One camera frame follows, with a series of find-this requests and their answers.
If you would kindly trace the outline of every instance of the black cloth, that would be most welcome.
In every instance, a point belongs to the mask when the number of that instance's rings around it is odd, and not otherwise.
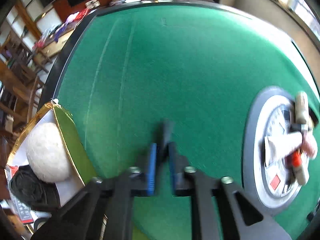
[[[10,190],[32,210],[53,212],[60,208],[55,183],[39,180],[29,165],[20,166],[10,181]]]

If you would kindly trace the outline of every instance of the round plate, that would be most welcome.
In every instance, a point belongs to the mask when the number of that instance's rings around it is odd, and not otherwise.
[[[266,166],[264,158],[264,137],[289,132],[293,104],[289,93],[268,87],[256,97],[247,119],[242,163],[244,189],[270,215],[284,210],[300,190],[284,160]]]

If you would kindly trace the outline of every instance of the triangular cutout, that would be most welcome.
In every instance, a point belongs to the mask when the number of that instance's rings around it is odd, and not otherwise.
[[[234,195],[239,204],[244,223],[247,226],[263,220],[263,215],[240,192],[236,192]]]

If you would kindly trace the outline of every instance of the white ball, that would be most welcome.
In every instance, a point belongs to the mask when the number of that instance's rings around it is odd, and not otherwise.
[[[26,138],[26,154],[31,169],[44,182],[63,181],[72,174],[71,162],[55,123],[33,128]]]

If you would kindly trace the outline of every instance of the pink object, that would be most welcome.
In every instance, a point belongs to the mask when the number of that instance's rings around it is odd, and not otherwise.
[[[301,150],[304,151],[307,156],[314,160],[318,153],[318,145],[315,137],[311,133],[307,133],[302,140]]]

